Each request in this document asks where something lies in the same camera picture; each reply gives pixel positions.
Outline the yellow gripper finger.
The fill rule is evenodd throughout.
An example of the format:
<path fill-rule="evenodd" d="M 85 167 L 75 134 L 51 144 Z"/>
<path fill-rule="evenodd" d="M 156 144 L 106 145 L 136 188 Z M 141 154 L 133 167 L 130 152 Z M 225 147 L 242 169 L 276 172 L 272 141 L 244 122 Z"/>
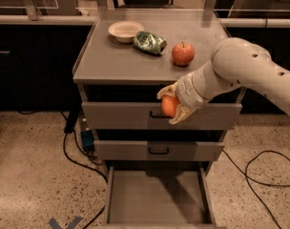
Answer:
<path fill-rule="evenodd" d="M 172 85 L 168 85 L 164 88 L 162 88 L 156 95 L 158 99 L 162 99 L 164 96 L 168 95 L 170 97 L 176 97 L 176 88 L 177 83 L 175 82 Z"/>
<path fill-rule="evenodd" d="M 183 104 L 178 104 L 176 106 L 176 114 L 173 118 L 169 120 L 169 123 L 175 125 L 185 119 L 187 119 L 195 109 L 184 106 Z"/>

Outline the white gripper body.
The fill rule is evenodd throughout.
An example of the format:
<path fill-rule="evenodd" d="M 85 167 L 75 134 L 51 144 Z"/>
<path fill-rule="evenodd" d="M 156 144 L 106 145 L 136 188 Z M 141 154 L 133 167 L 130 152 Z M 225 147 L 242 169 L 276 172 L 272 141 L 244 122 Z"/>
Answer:
<path fill-rule="evenodd" d="M 177 81 L 176 95 L 181 104 L 192 110 L 203 108 L 209 101 L 205 95 L 206 83 L 202 72 L 188 73 Z"/>

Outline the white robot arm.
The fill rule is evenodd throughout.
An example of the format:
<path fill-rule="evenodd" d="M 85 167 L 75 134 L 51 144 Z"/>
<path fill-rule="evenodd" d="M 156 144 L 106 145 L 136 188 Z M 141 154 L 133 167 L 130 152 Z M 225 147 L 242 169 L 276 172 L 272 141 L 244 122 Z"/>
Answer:
<path fill-rule="evenodd" d="M 214 97 L 240 87 L 261 94 L 290 116 L 290 71 L 276 64 L 263 47 L 236 37 L 220 41 L 207 63 L 162 88 L 157 97 L 178 99 L 175 116 L 169 120 L 174 125 Z"/>

